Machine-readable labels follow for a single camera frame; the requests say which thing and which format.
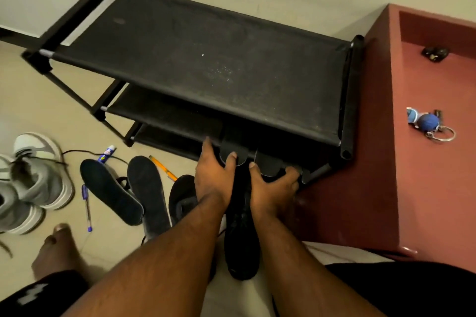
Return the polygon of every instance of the white logo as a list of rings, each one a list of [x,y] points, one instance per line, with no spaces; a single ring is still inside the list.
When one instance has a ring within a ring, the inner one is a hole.
[[[48,284],[41,283],[39,285],[33,286],[32,289],[27,290],[27,294],[22,298],[18,298],[17,302],[20,303],[22,306],[26,305],[27,303],[36,300],[36,297],[43,291]]]

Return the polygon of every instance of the white sneaker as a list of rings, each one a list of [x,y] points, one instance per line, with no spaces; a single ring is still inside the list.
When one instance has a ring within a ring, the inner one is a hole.
[[[9,165],[14,159],[0,154],[0,231],[24,234],[43,220],[45,210],[18,199],[18,194],[9,180]]]
[[[16,138],[13,153],[10,180],[21,201],[57,210],[73,198],[73,183],[55,142],[38,133],[23,133]]]

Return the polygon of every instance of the hand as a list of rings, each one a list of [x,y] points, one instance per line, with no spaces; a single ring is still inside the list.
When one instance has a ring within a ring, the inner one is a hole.
[[[206,196],[218,196],[223,199],[225,207],[230,203],[237,154],[231,152],[223,168],[215,158],[209,137],[202,145],[202,154],[195,169],[195,190],[200,201]]]
[[[256,221],[263,215],[281,217],[299,188],[299,172],[293,167],[287,167],[286,175],[271,183],[263,180],[261,171],[254,162],[249,164],[249,172],[253,219]]]

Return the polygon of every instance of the hairy forearm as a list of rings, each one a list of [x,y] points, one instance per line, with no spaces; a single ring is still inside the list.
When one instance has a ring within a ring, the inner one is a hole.
[[[281,221],[253,217],[281,316],[383,316],[320,264]]]
[[[221,218],[217,196],[118,264],[66,316],[199,316]]]

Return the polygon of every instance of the yellow pencil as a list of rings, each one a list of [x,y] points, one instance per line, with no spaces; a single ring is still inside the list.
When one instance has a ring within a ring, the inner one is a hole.
[[[173,175],[173,173],[168,170],[167,168],[165,168],[165,166],[160,163],[157,159],[155,159],[154,157],[152,157],[151,155],[149,156],[149,159],[154,162],[154,164],[159,167],[160,169],[162,169],[165,174],[167,175],[167,177],[169,177],[171,180],[173,180],[174,182],[177,180],[177,177]]]

